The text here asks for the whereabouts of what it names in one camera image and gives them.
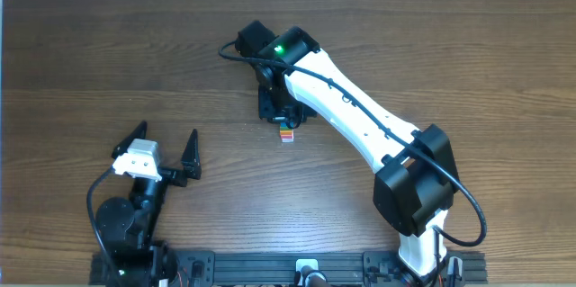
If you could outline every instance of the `wooden table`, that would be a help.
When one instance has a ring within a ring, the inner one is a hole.
[[[218,58],[255,19],[300,25],[384,108],[448,133],[491,282],[576,280],[576,0],[4,0],[4,283],[86,283],[86,191],[141,120],[171,166],[200,132],[202,180],[170,189],[157,228],[173,247],[398,246],[351,144],[321,118],[282,144],[251,68]],[[477,234],[461,194],[447,228]]]

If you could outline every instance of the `wooden surface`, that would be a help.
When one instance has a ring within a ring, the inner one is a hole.
[[[374,177],[323,119],[282,144],[250,67],[217,48],[300,25],[384,108],[442,127],[486,212],[493,283],[576,281],[576,0],[4,0],[4,283],[86,283],[86,191],[140,120],[177,166],[157,236],[217,252],[389,250]],[[114,177],[95,196],[126,195]],[[474,238],[459,194],[450,232]]]

